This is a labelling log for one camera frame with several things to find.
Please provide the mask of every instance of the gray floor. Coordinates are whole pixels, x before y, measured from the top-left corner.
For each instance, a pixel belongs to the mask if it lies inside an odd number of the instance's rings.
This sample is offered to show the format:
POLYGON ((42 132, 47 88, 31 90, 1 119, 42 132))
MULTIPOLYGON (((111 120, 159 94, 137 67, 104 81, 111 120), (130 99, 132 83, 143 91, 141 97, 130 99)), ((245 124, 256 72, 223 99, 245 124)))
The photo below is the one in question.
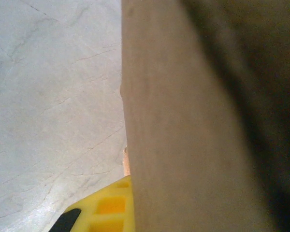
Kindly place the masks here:
POLYGON ((0 232, 123 176, 120 0, 0 0, 0 232))

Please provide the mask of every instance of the concrete floor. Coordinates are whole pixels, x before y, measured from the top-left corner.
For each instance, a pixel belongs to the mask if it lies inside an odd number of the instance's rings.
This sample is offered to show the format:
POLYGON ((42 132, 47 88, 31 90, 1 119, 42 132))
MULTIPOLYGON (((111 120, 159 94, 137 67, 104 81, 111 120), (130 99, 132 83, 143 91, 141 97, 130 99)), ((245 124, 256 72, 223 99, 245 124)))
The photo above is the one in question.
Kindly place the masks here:
POLYGON ((0 232, 123 176, 120 0, 0 0, 0 232))

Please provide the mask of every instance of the yellow plastic object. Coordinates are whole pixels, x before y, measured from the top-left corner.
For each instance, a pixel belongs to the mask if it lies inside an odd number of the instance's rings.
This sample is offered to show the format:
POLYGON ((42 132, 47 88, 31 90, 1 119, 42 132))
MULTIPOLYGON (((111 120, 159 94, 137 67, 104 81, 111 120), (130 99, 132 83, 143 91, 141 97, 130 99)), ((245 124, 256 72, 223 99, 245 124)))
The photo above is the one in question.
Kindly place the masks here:
POLYGON ((131 177, 126 176, 69 206, 81 213, 71 232, 135 232, 131 177))

